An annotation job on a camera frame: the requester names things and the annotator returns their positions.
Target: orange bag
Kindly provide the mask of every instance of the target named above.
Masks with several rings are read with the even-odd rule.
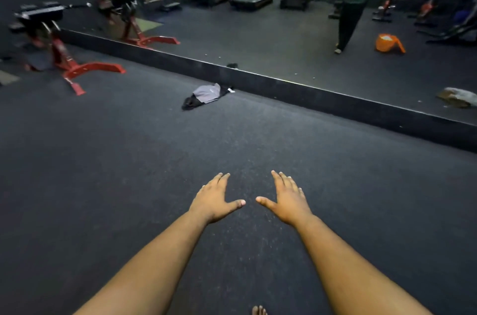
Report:
[[[395,46],[398,46],[401,52],[404,54],[406,52],[404,46],[402,46],[399,39],[391,34],[379,34],[376,40],[376,50],[382,53],[388,53]]]

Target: finger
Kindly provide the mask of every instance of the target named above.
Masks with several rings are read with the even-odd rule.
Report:
[[[293,190],[294,190],[295,192],[298,192],[298,186],[297,186],[297,184],[295,183],[295,181],[293,180],[293,178],[289,176],[289,177],[288,177],[288,180],[290,181],[291,187],[293,188]]]
[[[285,188],[291,188],[291,183],[290,180],[288,179],[287,175],[283,172],[280,172],[280,177],[283,179],[283,184],[285,185]]]
[[[214,178],[212,178],[208,184],[217,184],[223,175],[224,175],[223,173],[219,173]]]
[[[281,176],[274,170],[271,171],[271,175],[273,179],[275,180],[275,187],[277,188],[277,190],[283,189],[285,185],[283,184],[283,179],[281,178]]]
[[[229,213],[232,213],[233,211],[238,210],[239,208],[242,208],[245,206],[245,200],[244,199],[237,199],[234,202],[227,203],[229,206]]]
[[[225,174],[221,179],[218,180],[218,185],[222,189],[225,189],[227,187],[227,181],[229,180],[230,173]]]
[[[257,198],[255,198],[255,200],[258,203],[260,203],[263,207],[266,207],[269,210],[271,210],[273,213],[275,213],[275,209],[277,208],[277,204],[274,201],[269,200],[268,198],[265,198],[265,197],[257,197]]]

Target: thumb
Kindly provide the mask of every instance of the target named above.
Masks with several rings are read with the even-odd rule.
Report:
[[[237,199],[234,202],[227,203],[229,207],[229,213],[232,213],[233,211],[238,210],[239,208],[242,208],[245,206],[245,200],[244,199]]]
[[[277,207],[277,204],[274,201],[265,197],[257,197],[255,198],[255,200],[258,203],[260,203],[263,207],[266,207],[269,210],[271,210],[273,213],[275,213],[275,208]]]

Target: black rubber floor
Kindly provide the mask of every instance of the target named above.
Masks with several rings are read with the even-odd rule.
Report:
[[[71,314],[220,171],[247,206],[206,229],[170,314],[331,314],[298,236],[254,203],[271,169],[436,315],[476,313],[476,155],[241,92],[182,112],[200,81],[74,52],[127,74],[0,90],[3,314]]]
[[[234,11],[228,3],[185,6],[166,19],[150,16],[165,25],[148,34],[176,36],[181,45],[155,46],[169,53],[238,63],[253,73],[477,124],[475,110],[446,107],[436,98],[447,86],[477,92],[475,48],[430,46],[402,12],[393,13],[393,23],[377,23],[367,9],[346,51],[337,56],[338,21],[328,19],[332,5],[313,2],[302,12],[280,10],[278,3],[256,12]],[[396,35],[407,53],[375,51],[379,33]]]

